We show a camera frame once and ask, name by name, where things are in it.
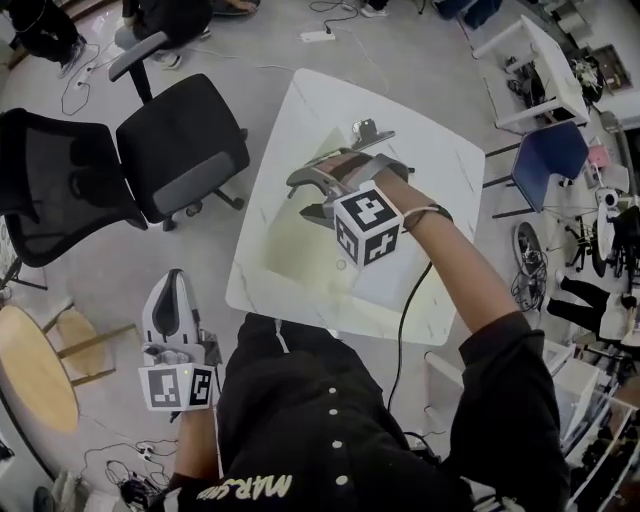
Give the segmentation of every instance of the white robot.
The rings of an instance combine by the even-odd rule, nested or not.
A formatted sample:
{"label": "white robot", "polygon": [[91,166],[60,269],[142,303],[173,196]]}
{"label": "white robot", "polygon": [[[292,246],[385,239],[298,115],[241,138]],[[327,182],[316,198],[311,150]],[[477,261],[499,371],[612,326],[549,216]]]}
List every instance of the white robot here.
{"label": "white robot", "polygon": [[199,324],[189,278],[170,270],[142,312],[144,367],[138,371],[149,410],[170,411],[172,420],[180,411],[211,407],[219,395],[213,380],[218,382],[220,348]]}

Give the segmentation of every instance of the round wooden table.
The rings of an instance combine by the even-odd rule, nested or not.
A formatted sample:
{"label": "round wooden table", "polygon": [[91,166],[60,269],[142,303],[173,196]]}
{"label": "round wooden table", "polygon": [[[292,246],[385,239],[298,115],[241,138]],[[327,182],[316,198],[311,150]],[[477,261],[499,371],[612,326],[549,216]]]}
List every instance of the round wooden table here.
{"label": "round wooden table", "polygon": [[60,357],[20,308],[0,310],[0,361],[22,402],[45,425],[73,432],[78,402]]}

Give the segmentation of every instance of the hand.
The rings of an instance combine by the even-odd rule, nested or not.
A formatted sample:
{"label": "hand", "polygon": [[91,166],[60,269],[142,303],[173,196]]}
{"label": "hand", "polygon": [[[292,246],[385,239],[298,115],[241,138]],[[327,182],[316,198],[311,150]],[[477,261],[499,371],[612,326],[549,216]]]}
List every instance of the hand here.
{"label": "hand", "polygon": [[[327,174],[331,174],[339,165],[348,162],[357,154],[358,153],[354,152],[333,156],[316,164],[315,167]],[[343,183],[349,181],[351,176],[358,172],[360,167],[354,168],[353,171],[347,174],[341,181]],[[429,206],[430,204],[435,203],[431,198],[400,179],[400,177],[391,169],[383,169],[376,175],[374,181],[380,190],[382,190],[384,195],[387,196],[398,210],[400,210],[400,213],[404,214],[413,208]]]}

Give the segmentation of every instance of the black mesh chair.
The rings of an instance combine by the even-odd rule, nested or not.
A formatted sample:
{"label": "black mesh chair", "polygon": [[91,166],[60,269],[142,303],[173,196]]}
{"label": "black mesh chair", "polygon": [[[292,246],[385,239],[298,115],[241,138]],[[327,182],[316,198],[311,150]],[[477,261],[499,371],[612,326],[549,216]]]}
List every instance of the black mesh chair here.
{"label": "black mesh chair", "polygon": [[[142,61],[165,43],[160,33],[125,52],[110,78],[131,71],[146,81]],[[244,201],[219,187],[249,165],[246,131],[213,84],[195,75],[155,99],[148,90],[143,107],[116,130],[121,160],[104,125],[23,109],[0,116],[0,215],[23,263],[47,265],[122,220],[140,229],[163,222],[169,231],[175,212],[197,213],[211,193],[242,209]]]}

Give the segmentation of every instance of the power strip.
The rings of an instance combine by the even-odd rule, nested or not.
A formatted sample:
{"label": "power strip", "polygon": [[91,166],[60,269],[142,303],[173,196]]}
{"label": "power strip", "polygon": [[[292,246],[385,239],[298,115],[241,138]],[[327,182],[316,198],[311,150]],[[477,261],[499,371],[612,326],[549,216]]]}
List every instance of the power strip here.
{"label": "power strip", "polygon": [[82,70],[82,73],[80,73],[80,75],[74,79],[73,81],[73,88],[75,90],[78,90],[82,87],[82,85],[89,80],[89,77],[91,76],[91,73],[93,73],[93,70],[96,68],[96,64],[94,62],[90,62],[89,64],[85,65],[85,69]]}
{"label": "power strip", "polygon": [[324,30],[316,30],[315,32],[303,32],[300,34],[300,40],[303,43],[318,43],[320,41],[335,41],[336,36],[333,32],[327,34]]}

